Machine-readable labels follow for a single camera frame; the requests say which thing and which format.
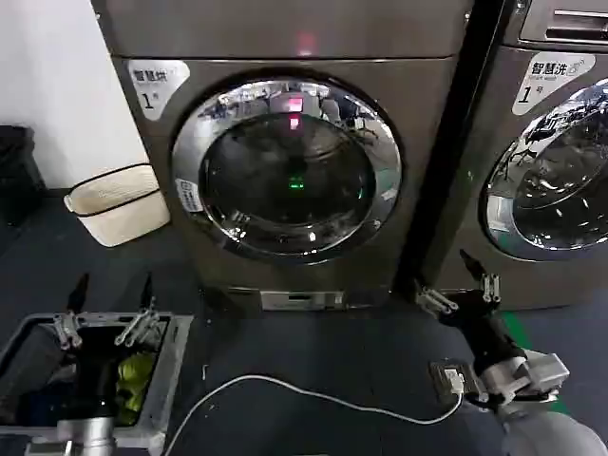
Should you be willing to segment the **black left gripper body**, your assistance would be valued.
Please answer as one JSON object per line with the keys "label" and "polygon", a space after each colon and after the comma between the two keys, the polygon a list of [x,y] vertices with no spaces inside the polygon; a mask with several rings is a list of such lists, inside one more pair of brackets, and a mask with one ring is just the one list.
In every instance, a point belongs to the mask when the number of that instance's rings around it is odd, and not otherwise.
{"label": "black left gripper body", "polygon": [[80,336],[80,347],[67,352],[69,360],[75,362],[76,374],[65,399],[63,418],[114,418],[120,358],[120,348],[115,345],[117,329],[87,327]]}

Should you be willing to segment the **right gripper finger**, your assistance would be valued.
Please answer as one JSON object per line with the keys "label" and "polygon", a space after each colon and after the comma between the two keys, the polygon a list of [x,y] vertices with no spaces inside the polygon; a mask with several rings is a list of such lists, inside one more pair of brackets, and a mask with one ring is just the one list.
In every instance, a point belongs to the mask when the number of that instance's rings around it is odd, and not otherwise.
{"label": "right gripper finger", "polygon": [[500,303],[500,277],[490,274],[480,260],[471,256],[464,249],[459,250],[460,257],[472,278],[478,283],[482,298],[487,303]]}
{"label": "right gripper finger", "polygon": [[429,314],[453,314],[457,311],[455,302],[429,287],[416,292],[415,303]]}

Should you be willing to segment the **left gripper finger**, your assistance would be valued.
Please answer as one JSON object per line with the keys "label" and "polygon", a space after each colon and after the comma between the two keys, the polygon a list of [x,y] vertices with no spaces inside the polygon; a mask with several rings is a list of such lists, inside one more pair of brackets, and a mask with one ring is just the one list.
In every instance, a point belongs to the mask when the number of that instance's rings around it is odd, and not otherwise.
{"label": "left gripper finger", "polygon": [[86,302],[86,293],[90,279],[89,273],[84,273],[75,288],[67,298],[66,311],[53,316],[53,327],[56,331],[62,351],[79,349],[83,339],[79,335],[79,314]]}
{"label": "left gripper finger", "polygon": [[145,339],[147,333],[158,322],[158,312],[154,308],[155,303],[152,274],[148,273],[142,288],[139,311],[131,318],[123,331],[115,337],[114,345],[116,347],[132,347]]}

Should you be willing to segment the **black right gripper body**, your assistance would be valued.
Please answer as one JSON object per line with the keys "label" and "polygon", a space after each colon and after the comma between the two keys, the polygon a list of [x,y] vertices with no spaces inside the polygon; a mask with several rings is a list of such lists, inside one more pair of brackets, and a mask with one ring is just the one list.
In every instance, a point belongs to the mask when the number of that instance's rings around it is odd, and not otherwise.
{"label": "black right gripper body", "polygon": [[473,369],[481,376],[487,369],[519,356],[519,346],[507,333],[495,314],[497,303],[488,303],[480,290],[464,290],[445,294],[458,307],[443,314],[439,321],[458,329],[473,353]]}

